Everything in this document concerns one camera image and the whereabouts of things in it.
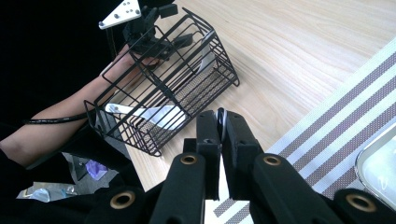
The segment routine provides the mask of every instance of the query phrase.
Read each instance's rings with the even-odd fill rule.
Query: forearm
[[[115,60],[116,64],[106,70],[106,78],[112,82],[124,74],[134,63],[129,53],[128,46],[125,46]],[[138,68],[128,73],[118,83],[124,86],[129,82],[137,80],[140,73]],[[53,105],[39,112],[32,119],[58,119],[68,118],[86,112],[84,101],[94,102],[104,91],[108,90],[110,83],[102,76],[97,77],[81,90],[64,99],[60,103]],[[110,90],[103,101],[109,97],[114,90]],[[28,124],[22,126],[15,133],[0,141],[0,148],[6,155],[17,163],[28,166],[41,156],[49,154],[61,147],[70,137],[81,127],[86,119],[70,121],[56,124]]]
[[[32,119],[67,118],[84,113],[84,100],[94,101],[108,86],[104,79],[98,77],[80,91],[39,112]],[[41,156],[61,147],[85,121],[86,119],[81,119],[58,124],[24,125],[1,141],[0,148],[10,159],[28,166]]]

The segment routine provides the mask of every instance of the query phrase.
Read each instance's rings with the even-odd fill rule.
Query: wooden table
[[[316,0],[176,0],[217,31],[240,78],[205,110],[242,115],[265,150],[396,36],[396,2]],[[145,190],[166,178],[195,120],[160,158],[128,147]]]

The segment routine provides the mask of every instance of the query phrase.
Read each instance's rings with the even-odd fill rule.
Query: white mounting plate
[[[108,27],[131,21],[141,17],[140,6],[137,0],[124,0],[103,21],[99,22],[99,28],[104,30]]]

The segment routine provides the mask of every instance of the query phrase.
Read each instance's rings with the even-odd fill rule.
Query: gray striped cloth
[[[396,38],[266,152],[286,158],[313,190],[332,198],[339,189],[363,189],[355,160],[395,122]],[[252,223],[248,202],[227,196],[214,213],[218,223]]]

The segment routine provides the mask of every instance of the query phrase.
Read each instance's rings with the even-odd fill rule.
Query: wire basket
[[[239,79],[213,27],[183,8],[186,15],[164,33],[154,25],[155,44],[116,81],[103,78],[110,87],[94,102],[85,102],[95,113],[91,126],[103,137],[111,137],[149,155],[161,156],[161,148],[229,86]],[[142,36],[136,45],[145,40]],[[142,63],[144,56],[162,58],[159,66]],[[132,83],[125,76],[138,69]],[[106,95],[116,88],[109,98]]]

